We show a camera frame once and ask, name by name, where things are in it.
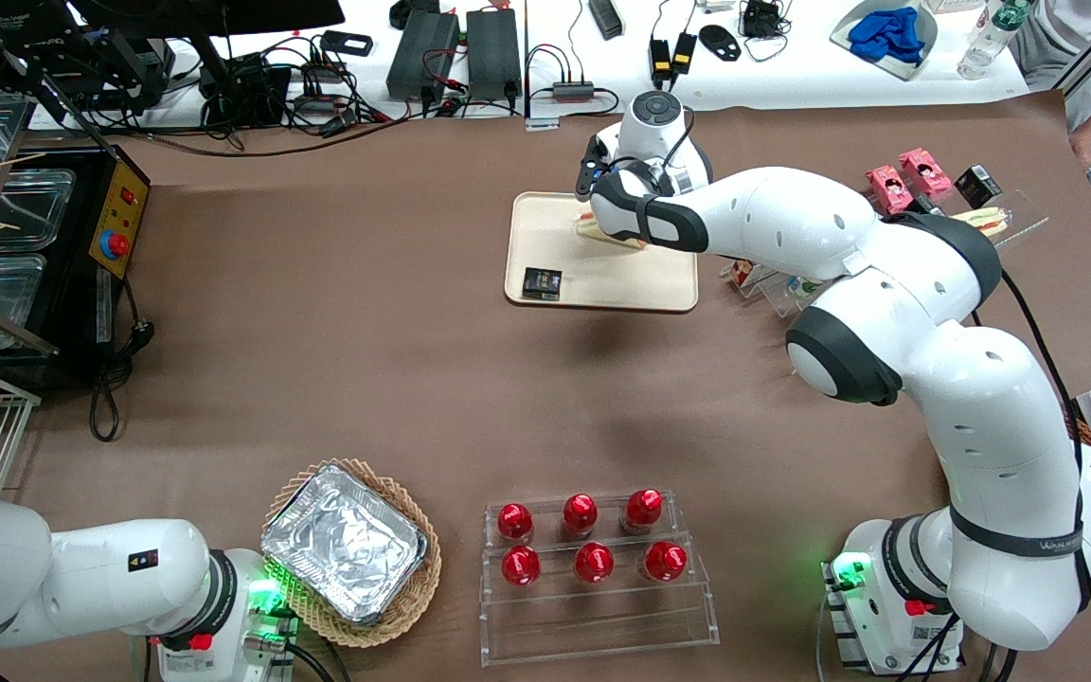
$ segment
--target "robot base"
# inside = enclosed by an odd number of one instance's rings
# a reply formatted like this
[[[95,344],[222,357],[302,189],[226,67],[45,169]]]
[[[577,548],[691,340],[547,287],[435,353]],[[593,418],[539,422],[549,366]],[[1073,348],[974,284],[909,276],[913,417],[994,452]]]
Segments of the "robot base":
[[[844,668],[874,674],[898,674],[908,669],[921,655],[930,638],[943,631],[949,614],[908,615],[906,599],[891,585],[883,570],[884,535],[891,522],[875,519],[862,523],[844,541],[843,553],[832,563],[824,563],[824,586],[827,588],[828,610],[839,644],[840,660]],[[853,571],[861,584],[853,590],[835,591],[840,582],[840,571]],[[962,665],[958,646],[962,643],[961,621],[951,626],[945,636],[934,672],[957,670]],[[932,651],[915,665],[914,670],[927,670]]]
[[[267,617],[252,607],[254,593],[268,590],[272,583],[263,569],[263,557],[251,549],[227,549],[226,557],[238,575],[229,617],[206,650],[157,647],[160,678],[164,682],[290,682],[291,655],[248,648],[243,639],[268,634],[291,641],[298,621]]]

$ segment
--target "red bottle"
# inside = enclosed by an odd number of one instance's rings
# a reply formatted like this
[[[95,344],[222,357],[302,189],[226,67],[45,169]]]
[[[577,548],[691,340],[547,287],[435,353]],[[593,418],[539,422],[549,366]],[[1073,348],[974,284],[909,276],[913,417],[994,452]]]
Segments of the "red bottle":
[[[614,553],[600,542],[588,542],[575,553],[575,574],[585,583],[601,583],[614,574]]]
[[[528,542],[533,536],[533,515],[525,505],[513,502],[499,510],[499,535],[514,542]]]
[[[563,538],[580,540],[592,535],[597,524],[597,501],[580,492],[563,504]]]
[[[650,526],[663,514],[663,495],[648,488],[634,492],[622,510],[622,530],[630,535],[647,535]]]
[[[670,583],[680,578],[688,565],[688,553],[674,542],[655,542],[643,552],[639,572],[649,579]]]
[[[537,552],[525,545],[516,545],[503,554],[503,579],[516,587],[528,587],[542,574],[542,562]]]

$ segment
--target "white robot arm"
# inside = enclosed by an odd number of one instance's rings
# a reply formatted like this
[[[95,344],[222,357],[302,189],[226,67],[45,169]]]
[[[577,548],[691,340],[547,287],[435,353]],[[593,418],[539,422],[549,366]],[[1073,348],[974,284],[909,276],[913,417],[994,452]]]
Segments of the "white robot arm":
[[[262,682],[286,659],[274,599],[259,553],[208,549],[187,521],[49,533],[0,501],[0,647],[116,629],[157,639],[165,681]]]
[[[1075,460],[1024,344],[958,323],[1002,279],[991,241],[938,216],[886,222],[861,194],[801,169],[710,183],[683,117],[643,111],[680,104],[640,95],[580,165],[576,193],[603,232],[836,280],[786,335],[798,374],[849,402],[887,406],[903,392],[925,416],[951,505],[863,523],[835,562],[853,574],[846,610],[870,668],[904,670],[950,613],[1004,647],[1050,646],[1090,591],[1091,448]],[[938,670],[957,668],[960,639],[945,637]]]

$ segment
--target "green led light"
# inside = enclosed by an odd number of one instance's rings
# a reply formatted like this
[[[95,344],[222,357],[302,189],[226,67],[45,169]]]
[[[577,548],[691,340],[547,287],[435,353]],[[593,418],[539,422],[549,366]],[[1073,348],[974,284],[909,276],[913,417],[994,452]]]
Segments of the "green led light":
[[[272,613],[285,603],[285,597],[280,594],[280,583],[275,578],[256,579],[251,583],[248,591],[251,608],[261,613]]]
[[[870,554],[843,552],[831,560],[831,570],[841,583],[852,583],[854,587],[861,587],[865,585],[865,571],[870,569]]]

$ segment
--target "white table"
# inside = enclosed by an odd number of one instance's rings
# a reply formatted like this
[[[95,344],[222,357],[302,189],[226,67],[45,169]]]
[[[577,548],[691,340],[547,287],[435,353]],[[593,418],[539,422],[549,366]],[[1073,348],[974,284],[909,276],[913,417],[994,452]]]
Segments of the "white table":
[[[516,26],[520,51],[526,52],[538,43],[553,43],[571,51],[566,32],[579,9],[580,0],[513,0],[516,10]],[[401,32],[389,26],[389,4],[393,0],[345,1],[347,22],[329,26],[337,31],[362,33],[372,36],[373,50],[368,57],[345,57],[350,72],[356,73],[360,94],[373,107],[392,118],[406,112],[406,104],[389,99],[385,89],[385,75],[389,70],[394,52],[398,48]],[[528,39],[525,39],[525,3],[528,3]],[[485,0],[445,0],[442,9],[457,9],[463,21],[464,13],[484,8]],[[1018,72],[1009,52],[997,58],[992,72],[981,81],[969,82],[956,73],[958,58],[966,51],[966,35],[970,32],[978,12],[940,14],[938,17],[937,43],[928,57],[928,63],[912,82],[884,72],[866,61],[860,60],[828,39],[832,27],[853,5],[853,0],[793,0],[789,19],[793,22],[789,34],[789,47],[774,60],[755,63],[748,56],[740,61],[720,61],[700,44],[693,53],[693,70],[681,76],[674,94],[685,104],[703,111],[744,105],[757,109],[828,108],[828,107],[879,107],[879,105],[913,104],[982,104],[994,103],[1030,92]],[[650,25],[655,22],[658,4],[649,0],[622,0],[619,4],[625,23],[625,34],[606,41],[601,38],[592,14],[584,0],[584,16],[579,17],[573,31],[579,60],[585,64],[585,76],[597,87],[618,92],[623,104],[632,100],[645,89],[650,89],[646,45]],[[659,36],[674,43],[681,26],[693,4],[688,0],[671,0],[663,8],[663,19],[659,22]],[[735,34],[735,12],[703,14],[700,10],[693,17],[690,31],[697,33],[703,25],[718,23]],[[325,29],[300,32],[311,36]],[[267,33],[240,35],[232,38],[233,55],[247,55],[264,50],[291,33]],[[226,40],[213,39],[221,56],[228,53]],[[196,56],[190,45],[170,41],[178,58],[172,73],[182,73],[195,64]],[[304,41],[290,43],[289,47],[304,52]],[[757,56],[770,52],[774,44],[760,44]],[[285,51],[269,56],[273,63],[300,63],[295,55]],[[572,57],[575,76],[578,64]],[[465,60],[455,60],[451,77],[463,83],[468,81]],[[538,57],[531,64],[532,91],[549,87],[558,79],[558,64],[549,57]],[[324,91],[343,94],[341,85],[325,85]],[[293,79],[290,96],[300,92],[300,79]],[[533,100],[533,118],[551,118],[567,112],[597,111],[612,103],[608,96],[600,96],[587,104],[558,104],[542,94]],[[199,125],[200,108],[204,104],[196,87],[175,92],[164,98],[155,108],[140,117],[144,128],[195,128]],[[524,100],[516,104],[524,111]],[[496,108],[470,108],[467,118],[501,117],[506,111]],[[117,112],[109,112],[110,119],[118,119]],[[100,124],[109,119],[99,118]],[[67,119],[65,125],[73,121]],[[57,130],[58,125],[47,111],[38,108],[31,124],[33,130]]]
[[[978,11],[940,14],[937,41],[927,64],[913,81],[903,82],[828,39],[856,0],[786,0],[786,3],[793,24],[789,47],[782,53],[764,63],[755,63],[746,53],[739,61],[722,61],[698,43],[693,53],[692,72],[680,76],[672,94],[693,108],[710,111],[735,105],[755,109],[801,109],[982,104],[1030,92],[1008,51],[997,58],[992,72],[981,81],[964,81],[956,73],[958,60],[966,51],[966,35],[974,25]],[[602,39],[587,9],[572,35],[579,58],[587,67],[588,81],[618,92],[624,103],[652,87],[648,39],[658,4],[650,0],[621,0],[618,5],[625,25],[624,35],[609,41]],[[656,38],[667,39],[670,47],[674,47],[692,8],[690,0],[671,0],[664,5]],[[578,0],[528,0],[528,46],[553,43],[568,50],[566,32],[577,10]],[[703,14],[698,9],[690,32],[696,34],[703,25],[711,23],[739,36],[735,11]],[[766,57],[778,44],[753,41],[752,50],[757,57]],[[558,77],[558,65],[549,58],[536,58],[532,77],[533,91],[549,87]],[[531,112],[537,118],[575,109],[574,104],[553,104],[549,95],[541,94],[533,99]]]
[[[373,39],[373,50],[369,52],[368,57],[339,55],[336,58],[345,61],[348,64],[349,72],[356,74],[356,80],[359,83],[358,89],[367,103],[371,104],[373,108],[381,109],[382,112],[391,118],[401,117],[403,113],[406,113],[406,103],[389,99],[389,92],[385,89],[385,75],[388,74],[391,63],[394,61],[394,52],[398,50],[398,40],[403,38],[403,32],[394,29],[389,22],[389,9],[391,4],[394,4],[394,0],[340,0],[340,2],[343,4],[343,13],[345,13],[345,23],[298,32],[298,35],[309,38],[309,36],[320,35],[324,31],[341,31],[371,36]],[[466,31],[466,12],[480,10],[489,5],[489,3],[485,0],[442,0],[441,5],[443,11],[456,9],[460,27],[463,27],[463,31]],[[520,50],[524,50],[524,0],[512,0],[512,9],[516,11],[516,29],[518,29],[518,34],[516,35],[518,35]],[[273,47],[276,43],[281,41],[281,39],[290,38],[291,35],[293,33],[290,32],[238,35],[230,38],[230,44],[233,47],[233,55],[242,56],[263,51],[265,48]],[[190,45],[180,39],[171,39],[169,44],[176,51],[176,64],[170,70],[170,73],[179,74],[195,65],[196,51]],[[302,55],[307,55],[309,48],[309,45],[303,39],[295,39],[295,41],[286,45]],[[221,60],[225,60],[230,51],[226,39],[215,38],[213,39],[213,46],[217,48]],[[299,57],[290,52],[278,50],[269,53],[268,61],[272,61],[273,64],[299,65],[303,60],[300,60]],[[454,59],[454,68],[449,72],[449,77],[455,77],[463,83],[469,81],[469,70],[467,69],[466,60],[458,61],[456,58]],[[347,92],[347,87],[343,85],[324,85],[322,89],[328,95],[343,95]],[[293,72],[293,79],[291,79],[289,87],[290,99],[300,95],[300,92],[302,92],[302,79],[300,79],[298,72]],[[203,107],[204,103],[204,97],[200,96],[200,92],[195,86],[188,87],[188,89],[179,89],[178,92],[173,92],[173,94],[165,96],[155,108],[147,109],[135,122],[139,122],[142,128],[196,128],[200,124],[200,108]],[[419,112],[419,106],[415,105],[415,107],[412,112]],[[524,111],[524,104],[516,104],[516,108],[519,111]],[[509,113],[494,107],[469,107],[466,111],[466,118],[505,116],[509,116]],[[108,111],[108,118],[96,118],[94,116],[91,116],[91,118],[98,121],[99,124],[108,125],[110,120],[120,119],[120,112]],[[322,117],[308,117],[308,119],[315,122],[324,120]],[[74,120],[70,119],[70,117],[67,117],[64,122],[67,128],[74,128],[75,125]],[[48,116],[48,111],[44,111],[44,108],[36,109],[29,128],[32,130],[61,129],[53,121],[53,118]]]

